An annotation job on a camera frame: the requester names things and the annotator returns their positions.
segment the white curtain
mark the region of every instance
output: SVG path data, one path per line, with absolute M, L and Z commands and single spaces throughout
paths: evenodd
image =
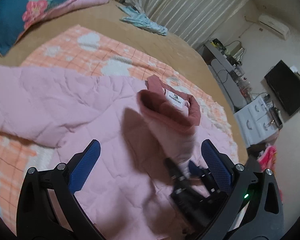
M 127 0 L 197 48 L 249 0 Z

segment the light blue cloth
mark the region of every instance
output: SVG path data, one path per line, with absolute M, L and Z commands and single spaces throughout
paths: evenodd
M 157 33 L 159 35 L 166 36 L 168 34 L 168 29 L 166 27 L 151 21 L 146 14 L 135 11 L 131 6 L 118 6 L 118 8 L 129 15 L 129 17 L 123 17 L 121 19 L 123 22 L 131 23 L 135 27 L 152 33 Z

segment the television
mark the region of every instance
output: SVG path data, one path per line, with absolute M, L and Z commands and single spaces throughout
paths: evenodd
M 300 76 L 282 60 L 266 74 L 265 79 L 290 116 L 300 109 Z

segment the white cabinet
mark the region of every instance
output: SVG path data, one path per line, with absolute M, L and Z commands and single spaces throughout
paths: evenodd
M 264 100 L 259 97 L 234 114 L 246 147 L 267 141 L 278 132 Z

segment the floral blanket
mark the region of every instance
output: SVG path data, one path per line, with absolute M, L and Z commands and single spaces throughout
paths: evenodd
M 34 23 L 65 14 L 87 6 L 107 3 L 109 0 L 91 0 L 88 4 L 78 0 L 0 0 L 0 54 L 6 55 L 24 32 Z M 62 11 L 47 15 L 55 8 Z

